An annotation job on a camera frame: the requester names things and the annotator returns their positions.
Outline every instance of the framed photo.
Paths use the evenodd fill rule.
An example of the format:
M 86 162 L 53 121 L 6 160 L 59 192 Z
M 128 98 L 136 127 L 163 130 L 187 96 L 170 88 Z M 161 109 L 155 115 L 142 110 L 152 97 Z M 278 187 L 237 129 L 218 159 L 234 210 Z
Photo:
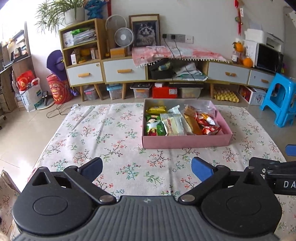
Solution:
M 159 14 L 129 16 L 129 25 L 134 33 L 134 47 L 159 46 Z

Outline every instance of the shopping bag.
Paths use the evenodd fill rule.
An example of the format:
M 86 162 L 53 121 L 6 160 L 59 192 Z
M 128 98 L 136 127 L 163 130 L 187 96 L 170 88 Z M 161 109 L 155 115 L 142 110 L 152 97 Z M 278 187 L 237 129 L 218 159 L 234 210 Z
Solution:
M 28 85 L 28 89 L 20 91 L 20 96 L 28 112 L 35 110 L 42 104 L 42 90 L 40 88 L 40 79 L 36 78 Z

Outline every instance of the orange fruit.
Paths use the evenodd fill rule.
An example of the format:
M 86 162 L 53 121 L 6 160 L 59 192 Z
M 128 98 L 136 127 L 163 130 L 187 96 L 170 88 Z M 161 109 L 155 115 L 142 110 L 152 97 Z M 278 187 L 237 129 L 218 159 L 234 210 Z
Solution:
M 251 60 L 250 58 L 245 58 L 243 60 L 243 64 L 245 67 L 251 68 L 253 67 L 253 60 Z
M 244 51 L 244 46 L 242 45 L 241 42 L 234 42 L 233 45 L 234 45 L 234 49 L 237 52 L 241 52 L 242 53 Z

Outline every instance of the egg carton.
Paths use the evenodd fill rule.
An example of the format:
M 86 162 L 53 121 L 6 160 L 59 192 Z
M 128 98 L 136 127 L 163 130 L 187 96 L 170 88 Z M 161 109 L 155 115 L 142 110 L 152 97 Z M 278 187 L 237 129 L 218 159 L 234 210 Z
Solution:
M 236 94 L 233 91 L 230 91 L 229 89 L 214 89 L 214 97 L 216 100 L 228 100 L 236 103 L 239 102 L 239 98 L 236 96 Z

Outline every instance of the drawer handle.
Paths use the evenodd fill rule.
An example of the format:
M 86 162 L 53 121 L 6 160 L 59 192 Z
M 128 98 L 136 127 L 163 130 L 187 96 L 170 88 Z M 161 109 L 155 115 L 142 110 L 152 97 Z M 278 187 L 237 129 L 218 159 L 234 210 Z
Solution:
M 117 73 L 119 74 L 125 74 L 125 73 L 130 73 L 131 69 L 119 69 L 117 70 Z
M 269 81 L 268 80 L 261 79 L 261 82 L 263 82 L 265 84 L 269 84 Z
M 230 76 L 230 77 L 236 77 L 236 76 L 237 76 L 237 74 L 235 74 L 235 73 L 225 72 L 225 74 L 226 74 L 227 76 Z
M 90 73 L 84 73 L 84 74 L 79 74 L 78 77 L 83 78 L 83 77 L 87 77 L 89 75 L 90 75 Z

